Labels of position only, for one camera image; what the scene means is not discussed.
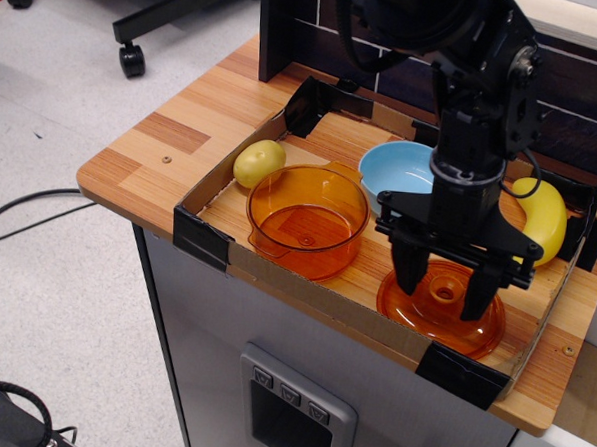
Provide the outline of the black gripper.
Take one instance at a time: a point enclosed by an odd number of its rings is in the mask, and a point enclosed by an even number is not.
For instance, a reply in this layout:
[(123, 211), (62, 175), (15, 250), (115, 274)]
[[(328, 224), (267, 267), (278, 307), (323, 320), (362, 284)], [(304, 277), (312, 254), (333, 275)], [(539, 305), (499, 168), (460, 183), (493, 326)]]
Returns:
[(472, 171), (433, 156), (430, 166), (431, 194), (378, 194), (376, 229), (392, 244), (397, 285), (408, 295), (424, 278), (432, 254), (473, 270), (460, 318), (478, 321), (499, 287), (530, 287), (543, 250), (500, 212), (505, 160)]

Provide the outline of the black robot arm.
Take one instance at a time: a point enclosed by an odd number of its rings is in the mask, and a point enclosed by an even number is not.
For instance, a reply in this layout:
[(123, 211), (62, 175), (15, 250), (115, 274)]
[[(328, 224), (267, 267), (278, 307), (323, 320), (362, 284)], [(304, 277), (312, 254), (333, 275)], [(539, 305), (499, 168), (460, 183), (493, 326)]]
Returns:
[(476, 321), (499, 289), (528, 288), (543, 251), (500, 212), (509, 162), (540, 135), (536, 33), (514, 0), (335, 0), (350, 61), (380, 73), (417, 56), (432, 68), (438, 142), (430, 193), (382, 191), (399, 288), (413, 294), (430, 255), (471, 270), (461, 317)]

